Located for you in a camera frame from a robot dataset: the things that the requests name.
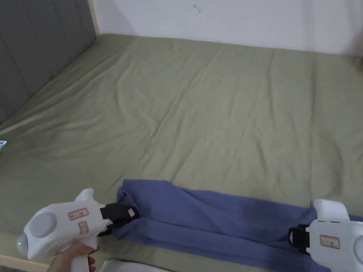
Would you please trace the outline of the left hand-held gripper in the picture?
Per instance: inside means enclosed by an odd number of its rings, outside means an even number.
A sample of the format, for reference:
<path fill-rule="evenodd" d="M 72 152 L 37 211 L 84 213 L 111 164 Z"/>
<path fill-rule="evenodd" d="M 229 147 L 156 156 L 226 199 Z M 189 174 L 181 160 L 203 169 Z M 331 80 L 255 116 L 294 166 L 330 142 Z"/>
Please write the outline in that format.
<path fill-rule="evenodd" d="M 97 237 L 140 218 L 134 206 L 113 203 L 113 224 L 102 216 L 105 205 L 94 200 L 94 191 L 84 189 L 72 202 L 48 205 L 30 219 L 17 238 L 18 252 L 31 261 L 43 261 L 64 252 L 75 243 L 93 250 Z"/>

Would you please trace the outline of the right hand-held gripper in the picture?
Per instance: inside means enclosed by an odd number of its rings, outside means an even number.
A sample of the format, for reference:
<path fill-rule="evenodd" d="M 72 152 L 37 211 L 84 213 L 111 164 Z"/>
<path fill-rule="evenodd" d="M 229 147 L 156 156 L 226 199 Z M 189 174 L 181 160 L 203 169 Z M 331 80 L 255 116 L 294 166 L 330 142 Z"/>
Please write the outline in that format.
<path fill-rule="evenodd" d="M 332 272 L 361 272 L 363 223 L 350 220 L 341 202 L 316 199 L 314 208 L 316 220 L 289 228 L 288 243 Z"/>

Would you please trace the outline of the person's left hand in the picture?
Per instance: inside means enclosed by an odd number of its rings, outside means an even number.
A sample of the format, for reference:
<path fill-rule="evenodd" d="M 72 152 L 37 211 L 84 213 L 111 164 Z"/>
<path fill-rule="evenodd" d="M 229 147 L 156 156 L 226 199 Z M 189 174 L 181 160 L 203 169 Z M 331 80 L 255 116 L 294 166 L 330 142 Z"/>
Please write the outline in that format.
<path fill-rule="evenodd" d="M 73 259 L 76 257 L 87 257 L 89 272 L 95 272 L 95 259 L 90 257 L 95 250 L 81 242 L 75 243 L 65 251 L 59 253 L 51 262 L 47 269 L 48 272 L 70 272 Z"/>

